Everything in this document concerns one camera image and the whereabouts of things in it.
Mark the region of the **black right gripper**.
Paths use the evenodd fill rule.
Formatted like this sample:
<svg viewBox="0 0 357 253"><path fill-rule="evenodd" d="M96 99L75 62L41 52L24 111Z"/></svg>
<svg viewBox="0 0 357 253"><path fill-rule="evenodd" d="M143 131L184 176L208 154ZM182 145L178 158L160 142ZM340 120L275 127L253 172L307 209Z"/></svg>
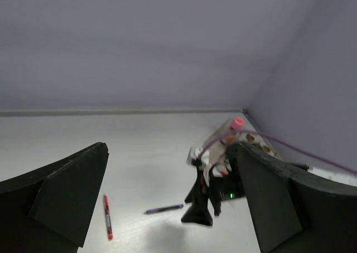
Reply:
<svg viewBox="0 0 357 253"><path fill-rule="evenodd" d="M182 223L212 226L213 218L208 210L211 202L214 215L221 214L221 203L245 196L242 178L235 158L226 159L222 167L195 160L197 179L184 202L191 204L181 217Z"/></svg>

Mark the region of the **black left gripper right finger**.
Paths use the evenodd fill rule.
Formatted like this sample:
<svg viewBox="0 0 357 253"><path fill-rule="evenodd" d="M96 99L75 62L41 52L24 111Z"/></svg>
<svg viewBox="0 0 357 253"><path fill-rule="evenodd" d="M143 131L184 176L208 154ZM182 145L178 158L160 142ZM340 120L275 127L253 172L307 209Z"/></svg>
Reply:
<svg viewBox="0 0 357 253"><path fill-rule="evenodd" d="M250 144L237 160L261 252L356 252L356 187Z"/></svg>

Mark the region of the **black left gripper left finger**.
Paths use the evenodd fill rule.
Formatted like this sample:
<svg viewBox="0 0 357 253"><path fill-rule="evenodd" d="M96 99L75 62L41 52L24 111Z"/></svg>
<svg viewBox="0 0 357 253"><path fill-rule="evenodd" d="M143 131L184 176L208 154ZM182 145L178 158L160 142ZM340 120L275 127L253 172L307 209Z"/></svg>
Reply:
<svg viewBox="0 0 357 253"><path fill-rule="evenodd" d="M109 158L98 142L1 182L1 252L83 247Z"/></svg>

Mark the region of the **purple gel pen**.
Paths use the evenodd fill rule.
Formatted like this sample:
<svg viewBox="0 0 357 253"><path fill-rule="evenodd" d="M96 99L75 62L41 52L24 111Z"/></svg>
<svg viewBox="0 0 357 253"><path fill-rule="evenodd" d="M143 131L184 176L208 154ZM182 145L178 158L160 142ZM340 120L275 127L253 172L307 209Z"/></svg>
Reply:
<svg viewBox="0 0 357 253"><path fill-rule="evenodd" d="M179 205L171 205L171 206L166 206L166 207L159 207L159 208L152 208L144 211L144 215L153 215L157 213L162 213L162 212L167 212L167 211L173 211L173 210L179 210L184 207L183 204Z"/></svg>

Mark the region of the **red gel pen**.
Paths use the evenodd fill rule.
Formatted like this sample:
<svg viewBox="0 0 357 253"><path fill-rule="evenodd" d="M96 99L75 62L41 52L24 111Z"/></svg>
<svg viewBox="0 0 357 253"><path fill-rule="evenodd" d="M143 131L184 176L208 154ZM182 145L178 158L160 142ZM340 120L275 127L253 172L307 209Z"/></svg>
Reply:
<svg viewBox="0 0 357 253"><path fill-rule="evenodd" d="M108 240L111 241L113 239L113 231L112 231L112 224L110 219L108 197L106 195L103 196L103 203L104 203L104 215L105 215L105 224L107 228L107 236L108 236Z"/></svg>

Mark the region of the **pink cap sticker bottle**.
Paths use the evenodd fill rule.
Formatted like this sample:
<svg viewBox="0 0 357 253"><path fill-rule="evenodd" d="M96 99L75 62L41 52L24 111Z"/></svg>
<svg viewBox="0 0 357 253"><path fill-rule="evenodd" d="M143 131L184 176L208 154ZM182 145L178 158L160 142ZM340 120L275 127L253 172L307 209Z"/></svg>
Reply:
<svg viewBox="0 0 357 253"><path fill-rule="evenodd" d="M230 133L227 138L226 138L226 143L227 144L231 144L233 143L237 136L240 135L240 130L242 129L242 127L244 126L244 119L241 117L236 117L233 119L233 121L231 122L231 125L228 129L228 132Z"/></svg>

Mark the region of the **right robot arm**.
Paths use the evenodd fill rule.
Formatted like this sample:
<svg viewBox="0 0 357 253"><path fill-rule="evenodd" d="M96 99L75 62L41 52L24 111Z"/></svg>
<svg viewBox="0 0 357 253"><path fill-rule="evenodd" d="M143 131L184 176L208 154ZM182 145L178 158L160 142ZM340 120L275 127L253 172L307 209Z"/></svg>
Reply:
<svg viewBox="0 0 357 253"><path fill-rule="evenodd" d="M181 217L182 223L212 226L213 216L208 204L213 207L214 217L219 217L223 202L245 197L235 138L229 138L228 142L225 138L215 142L198 158L203 148L213 140L214 136L210 136L202 147L192 147L189 151L187 163L196 168L196 180L185 198L190 207Z"/></svg>

